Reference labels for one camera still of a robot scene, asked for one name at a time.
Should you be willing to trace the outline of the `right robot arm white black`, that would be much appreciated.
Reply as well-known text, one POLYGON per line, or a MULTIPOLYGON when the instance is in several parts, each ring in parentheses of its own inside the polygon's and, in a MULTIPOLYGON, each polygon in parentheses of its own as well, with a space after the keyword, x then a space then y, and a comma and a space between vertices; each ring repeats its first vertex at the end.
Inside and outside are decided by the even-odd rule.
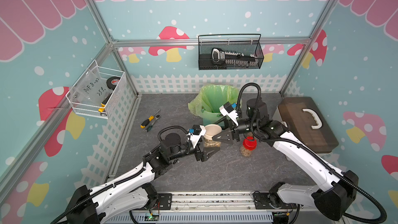
POLYGON ((256 83, 247 83, 239 91, 237 102, 226 102, 219 108, 226 123, 226 130, 231 132, 233 139, 239 135, 252 133, 258 142, 269 144, 283 153, 298 165, 315 183, 308 186, 276 183, 269 191, 272 207, 282 204, 315 207, 330 220, 339 221, 343 216, 366 224, 381 224, 387 220, 387 212, 383 206, 369 193, 358 186, 359 178, 352 171, 342 171, 331 165, 318 154, 301 142, 289 128, 280 121, 271 120, 268 114, 262 115, 261 89, 256 83), (258 93, 255 102, 247 108, 247 118, 242 118, 240 101, 246 88, 256 87, 258 93), (380 212, 380 216, 367 219, 351 215, 346 210, 356 199, 357 194, 363 195, 372 202, 380 212))

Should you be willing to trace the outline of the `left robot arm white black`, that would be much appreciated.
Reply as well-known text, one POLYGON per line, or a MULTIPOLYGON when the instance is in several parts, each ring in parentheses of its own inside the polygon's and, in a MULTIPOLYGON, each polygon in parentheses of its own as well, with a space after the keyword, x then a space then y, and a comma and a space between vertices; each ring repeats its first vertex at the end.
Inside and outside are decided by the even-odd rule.
POLYGON ((190 129, 173 125, 162 129, 158 133, 159 144, 143 156, 139 165, 91 189, 81 186, 66 210, 52 223, 103 224, 127 210, 153 208, 159 195, 151 182, 169 171, 174 160, 189 155, 195 155, 198 161, 208 160, 219 148, 204 147, 202 139, 210 139, 220 132, 218 125, 196 124, 190 129))

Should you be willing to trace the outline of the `peanut jar red lid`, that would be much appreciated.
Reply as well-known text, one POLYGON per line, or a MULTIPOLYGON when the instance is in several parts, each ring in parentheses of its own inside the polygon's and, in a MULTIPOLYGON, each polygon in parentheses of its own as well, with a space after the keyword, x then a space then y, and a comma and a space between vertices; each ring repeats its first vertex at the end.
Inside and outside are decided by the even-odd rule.
POLYGON ((240 153, 244 157, 250 157, 256 148, 257 140, 253 136, 247 136, 244 138, 242 146, 240 147, 240 153))

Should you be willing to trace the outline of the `peanut jar beige lid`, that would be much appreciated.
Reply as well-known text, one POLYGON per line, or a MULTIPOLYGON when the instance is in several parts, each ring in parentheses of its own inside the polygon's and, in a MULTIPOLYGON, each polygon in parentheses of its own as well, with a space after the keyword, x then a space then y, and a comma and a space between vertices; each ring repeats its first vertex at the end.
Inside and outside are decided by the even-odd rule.
POLYGON ((214 148, 221 147, 221 142, 213 141, 211 138, 203 137, 204 147, 214 148))

